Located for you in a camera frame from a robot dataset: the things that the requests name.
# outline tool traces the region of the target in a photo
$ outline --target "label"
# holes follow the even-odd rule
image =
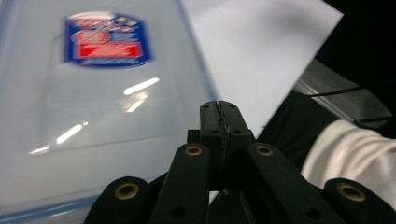
[[[66,19],[67,62],[89,67],[139,66],[151,61],[142,21],[112,12],[85,12]]]

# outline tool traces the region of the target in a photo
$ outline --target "clear plastic box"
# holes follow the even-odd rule
[[[141,20],[150,60],[66,62],[65,21],[87,12]],[[216,99],[177,0],[4,0],[0,13],[0,223],[81,223],[114,179],[166,172]]]

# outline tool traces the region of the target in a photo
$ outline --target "red label section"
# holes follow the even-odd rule
[[[76,44],[78,58],[137,58],[142,56],[139,43]]]

